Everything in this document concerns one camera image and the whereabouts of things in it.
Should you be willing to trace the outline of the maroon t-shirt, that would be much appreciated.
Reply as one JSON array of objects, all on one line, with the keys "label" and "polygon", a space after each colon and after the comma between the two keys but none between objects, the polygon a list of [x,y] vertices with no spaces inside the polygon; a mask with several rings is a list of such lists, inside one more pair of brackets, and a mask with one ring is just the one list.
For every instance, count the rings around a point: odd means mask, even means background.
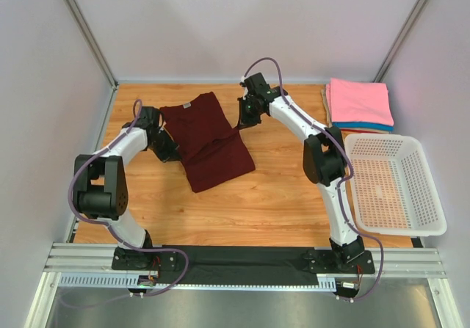
[{"label": "maroon t-shirt", "polygon": [[178,145],[187,180],[203,192],[256,169],[239,133],[213,92],[178,106],[163,106],[164,129]]}]

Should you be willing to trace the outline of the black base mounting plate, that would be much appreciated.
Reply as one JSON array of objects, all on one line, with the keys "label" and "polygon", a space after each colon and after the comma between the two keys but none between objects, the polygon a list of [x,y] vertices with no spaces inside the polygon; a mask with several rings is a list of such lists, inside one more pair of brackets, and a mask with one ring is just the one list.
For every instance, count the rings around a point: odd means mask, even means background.
[{"label": "black base mounting plate", "polygon": [[313,247],[163,246],[157,252],[117,247],[113,270],[156,273],[159,283],[196,285],[313,285],[319,274],[374,274],[372,253],[342,263]]}]

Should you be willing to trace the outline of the left aluminium frame post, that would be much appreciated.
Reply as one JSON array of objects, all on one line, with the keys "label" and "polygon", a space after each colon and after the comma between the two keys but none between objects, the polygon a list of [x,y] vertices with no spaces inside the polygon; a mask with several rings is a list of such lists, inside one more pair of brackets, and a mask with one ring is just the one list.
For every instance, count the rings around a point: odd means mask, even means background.
[{"label": "left aluminium frame post", "polygon": [[98,44],[89,23],[87,22],[77,0],[64,0],[66,7],[69,9],[79,31],[82,33],[82,37],[87,43],[89,49],[92,52],[98,66],[104,74],[106,80],[112,89],[116,89],[118,86],[118,80],[115,78],[112,69],[107,62],[100,45]]}]

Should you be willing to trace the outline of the pink folded t-shirt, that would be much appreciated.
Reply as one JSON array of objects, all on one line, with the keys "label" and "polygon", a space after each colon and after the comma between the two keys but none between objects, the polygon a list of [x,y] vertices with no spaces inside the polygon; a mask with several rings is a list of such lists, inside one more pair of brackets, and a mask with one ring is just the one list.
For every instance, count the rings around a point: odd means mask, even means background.
[{"label": "pink folded t-shirt", "polygon": [[326,96],[333,123],[372,123],[394,126],[384,83],[330,80]]}]

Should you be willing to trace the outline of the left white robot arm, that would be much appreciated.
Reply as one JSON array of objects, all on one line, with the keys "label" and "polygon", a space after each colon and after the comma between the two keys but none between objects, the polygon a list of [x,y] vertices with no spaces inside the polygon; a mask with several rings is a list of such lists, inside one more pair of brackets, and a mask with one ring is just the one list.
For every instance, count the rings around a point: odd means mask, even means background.
[{"label": "left white robot arm", "polygon": [[74,162],[68,189],[72,212],[83,222],[104,226],[117,240],[114,270],[158,269],[161,258],[152,250],[149,232],[129,210],[126,166],[140,152],[151,150],[161,162],[180,161],[178,144],[164,129],[164,113],[138,100],[134,119],[105,147],[81,154]]}]

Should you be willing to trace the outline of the aluminium frame post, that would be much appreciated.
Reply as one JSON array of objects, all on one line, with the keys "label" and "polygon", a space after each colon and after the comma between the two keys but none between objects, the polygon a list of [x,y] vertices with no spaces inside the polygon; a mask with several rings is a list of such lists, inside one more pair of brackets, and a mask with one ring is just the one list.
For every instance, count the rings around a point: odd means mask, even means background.
[{"label": "aluminium frame post", "polygon": [[426,8],[429,1],[430,0],[416,0],[414,2],[414,5],[411,7],[410,12],[408,13],[404,23],[400,27],[397,36],[392,42],[390,49],[385,55],[385,58],[382,61],[377,73],[375,74],[375,77],[373,79],[374,83],[381,82],[385,78],[388,70],[392,65],[392,62],[400,52],[402,45],[407,40],[407,37],[411,34],[414,26],[419,21],[419,18],[424,12],[424,9]]},{"label": "aluminium frame post", "polygon": [[64,0],[66,7],[69,9],[79,31],[82,33],[82,37],[87,43],[89,49],[92,52],[98,66],[104,74],[106,80],[112,89],[116,89],[118,86],[118,80],[115,78],[112,69],[107,62],[100,45],[98,44],[89,23],[87,22],[77,0]]}]

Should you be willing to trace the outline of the right aluminium frame post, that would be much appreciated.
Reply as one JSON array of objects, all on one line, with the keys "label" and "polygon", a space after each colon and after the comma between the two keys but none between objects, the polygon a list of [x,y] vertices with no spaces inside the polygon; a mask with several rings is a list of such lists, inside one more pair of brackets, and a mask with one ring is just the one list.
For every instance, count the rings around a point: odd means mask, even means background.
[{"label": "right aluminium frame post", "polygon": [[419,18],[424,12],[424,9],[426,8],[429,1],[430,0],[416,0],[414,2],[414,5],[411,7],[410,12],[408,13],[404,23],[400,27],[397,36],[392,42],[390,49],[385,55],[385,58],[382,61],[377,73],[375,74],[375,77],[373,79],[374,83],[381,82],[385,78],[388,70],[392,65],[392,62],[400,52],[402,45],[407,40],[407,37],[411,34],[414,26],[419,21]]}]

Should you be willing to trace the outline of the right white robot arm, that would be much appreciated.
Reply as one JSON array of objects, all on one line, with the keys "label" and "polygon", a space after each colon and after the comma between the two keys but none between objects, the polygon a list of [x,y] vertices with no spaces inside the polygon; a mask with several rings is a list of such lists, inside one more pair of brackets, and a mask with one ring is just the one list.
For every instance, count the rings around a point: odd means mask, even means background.
[{"label": "right white robot arm", "polygon": [[330,245],[342,263],[364,253],[364,242],[351,222],[345,180],[347,158],[339,129],[329,128],[304,112],[281,87],[271,87],[261,73],[242,77],[238,127],[250,128],[267,114],[286,126],[303,143],[303,171],[317,185],[327,211]]}]

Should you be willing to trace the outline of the blue folded t-shirt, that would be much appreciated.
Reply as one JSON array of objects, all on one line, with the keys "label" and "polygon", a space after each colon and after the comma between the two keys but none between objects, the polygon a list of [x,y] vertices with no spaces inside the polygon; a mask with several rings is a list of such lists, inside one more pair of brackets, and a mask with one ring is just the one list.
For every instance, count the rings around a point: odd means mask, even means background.
[{"label": "blue folded t-shirt", "polygon": [[368,129],[375,129],[380,131],[388,131],[391,132],[394,130],[393,126],[384,125],[379,123],[368,123],[368,122],[333,122],[334,126],[339,128],[368,128]]}]

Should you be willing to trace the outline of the white plastic basket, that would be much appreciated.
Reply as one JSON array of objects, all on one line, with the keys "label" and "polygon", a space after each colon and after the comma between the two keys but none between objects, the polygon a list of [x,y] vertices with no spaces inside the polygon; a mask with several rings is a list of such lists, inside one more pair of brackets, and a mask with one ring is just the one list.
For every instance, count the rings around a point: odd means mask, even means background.
[{"label": "white plastic basket", "polygon": [[421,143],[397,134],[350,134],[355,221],[370,233],[441,236],[447,221]]}]

